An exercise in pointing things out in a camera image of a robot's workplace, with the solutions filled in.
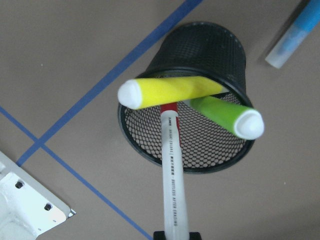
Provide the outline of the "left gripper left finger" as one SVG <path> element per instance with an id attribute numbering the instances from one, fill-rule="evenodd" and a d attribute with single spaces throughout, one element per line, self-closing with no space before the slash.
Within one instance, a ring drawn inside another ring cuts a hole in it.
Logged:
<path id="1" fill-rule="evenodd" d="M 155 231 L 153 233 L 153 240 L 166 240 L 166 235 L 164 231 Z"/>

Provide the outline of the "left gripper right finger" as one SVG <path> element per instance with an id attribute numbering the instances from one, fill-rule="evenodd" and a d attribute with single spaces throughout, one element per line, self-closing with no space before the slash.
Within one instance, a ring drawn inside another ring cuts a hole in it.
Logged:
<path id="1" fill-rule="evenodd" d="M 199 232 L 190 232 L 189 240 L 202 240 L 201 234 Z"/>

